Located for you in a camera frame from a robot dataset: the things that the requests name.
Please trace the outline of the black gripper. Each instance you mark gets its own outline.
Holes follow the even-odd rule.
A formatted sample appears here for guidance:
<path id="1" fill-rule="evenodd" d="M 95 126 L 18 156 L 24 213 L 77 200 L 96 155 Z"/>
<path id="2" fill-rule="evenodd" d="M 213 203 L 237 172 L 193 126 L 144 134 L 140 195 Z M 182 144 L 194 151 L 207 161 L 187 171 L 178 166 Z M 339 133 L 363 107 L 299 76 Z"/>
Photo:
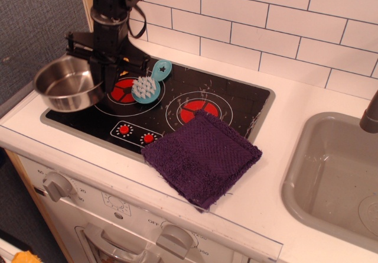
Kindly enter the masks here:
<path id="1" fill-rule="evenodd" d="M 113 91 L 123 72 L 146 76 L 150 55 L 135 47 L 128 37 L 116 44 L 107 37 L 90 32 L 65 34 L 68 55 L 86 60 L 94 83 L 105 93 Z"/>

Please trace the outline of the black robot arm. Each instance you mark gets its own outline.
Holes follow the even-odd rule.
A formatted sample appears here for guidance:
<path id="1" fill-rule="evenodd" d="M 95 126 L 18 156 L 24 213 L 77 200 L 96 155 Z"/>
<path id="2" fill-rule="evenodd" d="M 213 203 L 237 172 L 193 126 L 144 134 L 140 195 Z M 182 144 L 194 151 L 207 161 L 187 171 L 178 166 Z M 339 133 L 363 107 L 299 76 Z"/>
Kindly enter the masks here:
<path id="1" fill-rule="evenodd" d="M 94 83 L 105 93 L 113 90 L 123 72 L 146 75 L 151 57 L 129 41 L 129 37 L 140 38 L 146 31 L 143 26 L 134 34 L 129 26 L 131 11 L 143 14 L 139 1 L 93 0 L 93 31 L 66 34 L 67 54 L 88 62 Z"/>

